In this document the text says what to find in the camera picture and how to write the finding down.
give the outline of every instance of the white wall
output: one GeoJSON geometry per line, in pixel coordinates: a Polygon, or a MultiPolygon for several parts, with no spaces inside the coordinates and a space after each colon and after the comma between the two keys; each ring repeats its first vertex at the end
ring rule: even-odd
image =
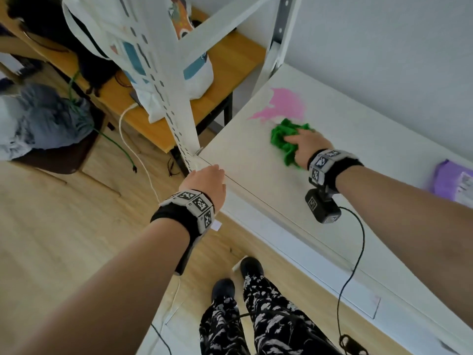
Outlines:
{"type": "MultiPolygon", "coordinates": [[[[191,0],[210,14],[230,1],[191,0]]],[[[266,47],[277,2],[239,31],[266,47]]],[[[472,31],[471,0],[303,0],[286,62],[473,160],[472,31]]]]}

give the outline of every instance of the green cloth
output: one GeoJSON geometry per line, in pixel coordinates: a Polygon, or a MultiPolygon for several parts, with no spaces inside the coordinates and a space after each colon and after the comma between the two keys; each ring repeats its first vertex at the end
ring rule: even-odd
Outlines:
{"type": "Polygon", "coordinates": [[[275,145],[279,149],[284,151],[284,164],[289,166],[295,164],[296,167],[299,167],[294,161],[296,156],[296,150],[298,149],[297,144],[290,144],[284,140],[285,136],[292,136],[294,134],[299,134],[297,129],[302,128],[305,130],[310,130],[309,124],[298,125],[292,123],[290,120],[285,118],[281,124],[277,125],[271,130],[271,144],[275,145]]]}

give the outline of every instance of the foot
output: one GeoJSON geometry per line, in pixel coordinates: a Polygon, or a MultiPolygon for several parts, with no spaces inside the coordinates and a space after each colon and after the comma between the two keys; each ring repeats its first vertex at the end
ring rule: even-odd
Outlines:
{"type": "Polygon", "coordinates": [[[235,297],[235,284],[229,278],[220,279],[215,283],[212,289],[212,301],[215,298],[223,296],[225,298],[234,298],[235,297]]]}
{"type": "Polygon", "coordinates": [[[245,278],[247,275],[249,276],[259,276],[264,275],[263,266],[259,262],[258,259],[253,258],[251,256],[243,259],[240,263],[240,270],[241,274],[245,278]]]}

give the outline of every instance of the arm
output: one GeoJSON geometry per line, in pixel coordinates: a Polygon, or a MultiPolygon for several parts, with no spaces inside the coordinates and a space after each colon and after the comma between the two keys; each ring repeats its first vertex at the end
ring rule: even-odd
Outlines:
{"type": "MultiPolygon", "coordinates": [[[[307,167],[320,149],[334,149],[318,132],[299,130],[307,167]]],[[[473,210],[362,166],[336,178],[339,192],[384,244],[456,315],[473,327],[473,210]]]]}
{"type": "MultiPolygon", "coordinates": [[[[225,200],[223,170],[192,172],[180,190],[225,200]]],[[[189,244],[179,222],[160,218],[66,300],[14,354],[135,354],[189,244]]]]}

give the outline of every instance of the patterned pants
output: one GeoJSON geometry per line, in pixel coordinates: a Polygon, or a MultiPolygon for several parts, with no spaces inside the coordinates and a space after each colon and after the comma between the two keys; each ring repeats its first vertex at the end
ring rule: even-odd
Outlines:
{"type": "MultiPolygon", "coordinates": [[[[250,313],[276,310],[300,319],[291,321],[286,316],[268,313],[251,315],[259,355],[340,354],[322,331],[264,276],[245,278],[243,298],[250,313]]],[[[202,355],[250,355],[238,316],[235,299],[214,300],[202,316],[199,328],[202,355]]]]}

